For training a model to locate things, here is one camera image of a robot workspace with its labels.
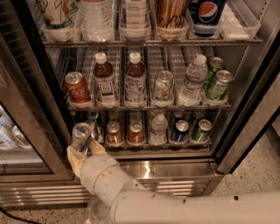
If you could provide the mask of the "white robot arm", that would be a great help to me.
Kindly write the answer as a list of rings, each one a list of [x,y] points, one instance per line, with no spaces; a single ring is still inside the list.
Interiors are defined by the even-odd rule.
[[[68,145],[67,158],[113,224],[280,224],[280,192],[173,198],[146,190],[97,142],[90,148],[88,157]]]

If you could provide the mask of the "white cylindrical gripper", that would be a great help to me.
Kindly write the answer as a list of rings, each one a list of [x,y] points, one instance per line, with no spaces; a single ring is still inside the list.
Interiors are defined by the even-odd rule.
[[[66,148],[67,158],[76,177],[92,194],[95,194],[107,207],[116,196],[125,190],[144,190],[144,186],[127,174],[119,163],[106,154],[105,148],[95,140],[88,144],[92,157],[86,157],[72,145]]]

